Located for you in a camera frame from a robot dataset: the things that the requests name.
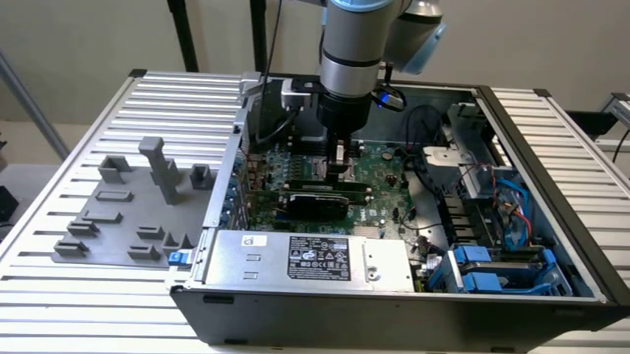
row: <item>green circuit board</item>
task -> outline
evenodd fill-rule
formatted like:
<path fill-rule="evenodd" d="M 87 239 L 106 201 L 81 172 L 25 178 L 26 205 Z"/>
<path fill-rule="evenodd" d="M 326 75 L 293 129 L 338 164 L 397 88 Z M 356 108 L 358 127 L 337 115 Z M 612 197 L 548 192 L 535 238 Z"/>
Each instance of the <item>green circuit board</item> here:
<path fill-rule="evenodd" d="M 393 223 L 392 211 L 397 208 L 398 215 L 402 215 L 410 208 L 410 197 L 406 188 L 400 187 L 402 160 L 393 152 L 393 146 L 366 142 L 361 157 L 352 159 L 352 168 L 342 179 L 368 184 L 370 197 L 365 205 L 349 205 L 345 219 L 325 222 L 293 221 L 278 208 L 278 198 L 286 195 L 282 191 L 284 181 L 289 178 L 321 180 L 324 160 L 318 156 L 292 156 L 274 146 L 264 153 L 265 163 L 256 165 L 256 176 L 262 176 L 264 179 L 257 184 L 264 184 L 264 190 L 254 189 L 249 192 L 249 229 L 349 235 L 356 226 L 370 226 L 378 227 L 381 238 L 397 238 L 398 226 Z"/>

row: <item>warning label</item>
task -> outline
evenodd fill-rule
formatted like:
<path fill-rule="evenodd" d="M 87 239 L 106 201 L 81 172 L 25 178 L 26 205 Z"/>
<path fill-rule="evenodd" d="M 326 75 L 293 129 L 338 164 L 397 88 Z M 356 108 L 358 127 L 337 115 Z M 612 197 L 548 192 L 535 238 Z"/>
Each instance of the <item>warning label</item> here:
<path fill-rule="evenodd" d="M 286 274 L 290 279 L 349 281 L 346 239 L 290 236 Z"/>

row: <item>blue tab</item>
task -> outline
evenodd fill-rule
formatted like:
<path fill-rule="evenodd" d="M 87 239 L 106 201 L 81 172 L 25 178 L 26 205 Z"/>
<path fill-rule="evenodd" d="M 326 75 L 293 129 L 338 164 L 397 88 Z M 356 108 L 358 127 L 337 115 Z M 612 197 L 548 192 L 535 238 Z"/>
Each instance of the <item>blue tab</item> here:
<path fill-rule="evenodd" d="M 168 256 L 168 265 L 184 266 L 186 260 L 188 260 L 188 253 L 172 252 L 170 255 Z"/>
<path fill-rule="evenodd" d="M 465 263 L 465 254 L 463 253 L 463 248 L 457 247 L 452 250 L 452 254 L 455 255 L 455 261 L 457 263 Z"/>
<path fill-rule="evenodd" d="M 492 262 L 488 249 L 483 246 L 460 246 L 467 262 Z"/>
<path fill-rule="evenodd" d="M 555 256 L 552 255 L 552 252 L 549 249 L 543 249 L 541 250 L 541 257 L 544 258 L 544 262 L 547 263 L 548 266 L 552 266 L 555 264 Z"/>
<path fill-rule="evenodd" d="M 476 272 L 463 276 L 463 288 L 467 292 L 485 294 L 497 294 L 503 290 L 495 274 Z"/>

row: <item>gray wall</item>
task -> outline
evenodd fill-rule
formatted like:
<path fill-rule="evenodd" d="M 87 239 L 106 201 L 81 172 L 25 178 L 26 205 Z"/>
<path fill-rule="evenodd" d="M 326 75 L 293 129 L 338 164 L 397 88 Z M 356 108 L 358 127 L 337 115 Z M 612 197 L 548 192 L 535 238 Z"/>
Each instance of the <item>gray wall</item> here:
<path fill-rule="evenodd" d="M 276 0 L 268 0 L 270 34 Z M 425 72 L 404 79 L 551 91 L 596 109 L 630 91 L 628 0 L 441 0 Z M 246 0 L 188 0 L 200 68 L 253 69 Z M 320 9 L 284 1 L 272 69 L 316 72 Z M 165 0 L 0 0 L 0 47 L 54 122 L 89 123 L 132 68 L 182 70 Z M 0 119 L 26 119 L 0 85 Z"/>

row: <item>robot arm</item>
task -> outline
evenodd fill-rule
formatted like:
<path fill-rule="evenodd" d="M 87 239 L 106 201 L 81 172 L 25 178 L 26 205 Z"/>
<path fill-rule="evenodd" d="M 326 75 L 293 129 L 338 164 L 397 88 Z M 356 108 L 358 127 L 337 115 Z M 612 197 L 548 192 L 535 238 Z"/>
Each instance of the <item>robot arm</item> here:
<path fill-rule="evenodd" d="M 326 6 L 316 118 L 333 179 L 346 169 L 350 134 L 366 123 L 380 62 L 417 74 L 444 26 L 436 0 L 328 0 Z"/>

